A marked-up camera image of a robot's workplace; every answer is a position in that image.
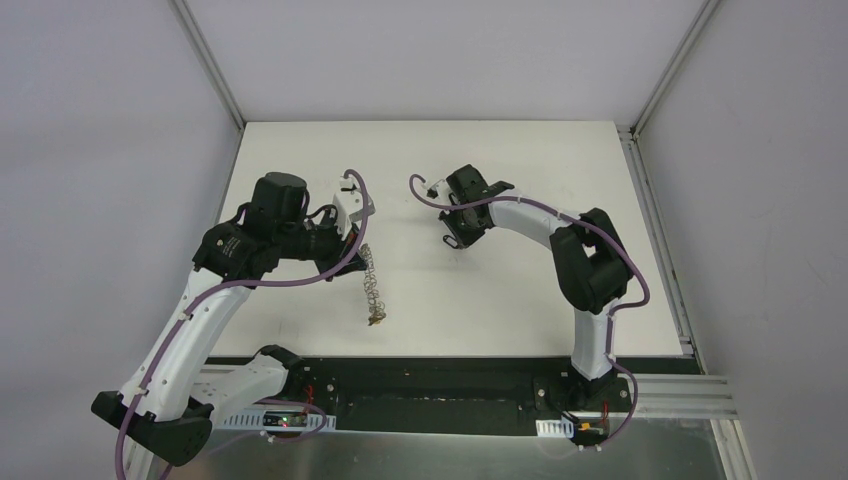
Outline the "metal disc with keyrings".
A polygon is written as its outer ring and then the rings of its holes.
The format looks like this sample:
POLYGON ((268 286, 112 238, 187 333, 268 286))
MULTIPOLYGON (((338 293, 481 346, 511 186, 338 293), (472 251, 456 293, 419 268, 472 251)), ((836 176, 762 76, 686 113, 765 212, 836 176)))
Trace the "metal disc with keyrings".
POLYGON ((363 290, 366 295, 368 305, 368 319, 372 316, 382 316, 385 319, 387 316, 385 303, 380 297, 376 268, 370 245, 368 243, 363 243, 359 253, 367 261, 367 269, 364 271, 363 278, 363 290))

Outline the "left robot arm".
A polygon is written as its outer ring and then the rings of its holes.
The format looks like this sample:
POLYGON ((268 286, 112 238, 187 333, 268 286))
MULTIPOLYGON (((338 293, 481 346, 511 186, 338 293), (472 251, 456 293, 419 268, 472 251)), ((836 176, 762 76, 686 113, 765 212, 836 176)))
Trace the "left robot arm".
POLYGON ((267 173, 232 218, 204 234, 155 345, 121 388, 100 392, 92 403, 92 412, 118 432, 118 478, 145 474, 145 463, 127 461, 128 447, 182 466, 215 427, 241 410, 274 399, 293 404, 303 396, 301 358, 277 345, 212 383, 199 386, 196 379, 226 325, 255 289, 271 286, 268 274, 281 261, 314 262, 318 281, 354 269, 372 208, 358 172, 345 171, 340 183, 331 204, 310 212, 302 178, 267 173))

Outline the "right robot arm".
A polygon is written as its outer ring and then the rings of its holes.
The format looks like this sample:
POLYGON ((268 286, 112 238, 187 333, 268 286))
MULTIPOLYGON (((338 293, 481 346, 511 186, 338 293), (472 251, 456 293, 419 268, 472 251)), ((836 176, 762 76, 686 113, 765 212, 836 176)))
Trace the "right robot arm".
POLYGON ((562 217, 555 209, 521 196, 508 182, 487 183, 471 165, 428 187, 426 196, 450 206, 439 220, 449 230, 445 242, 455 249, 468 248, 487 231, 501 228, 549 250, 559 289, 574 308, 569 400, 583 410, 603 402, 616 378, 610 360, 609 314, 634 276, 619 253, 622 245, 607 213, 595 208, 562 217))

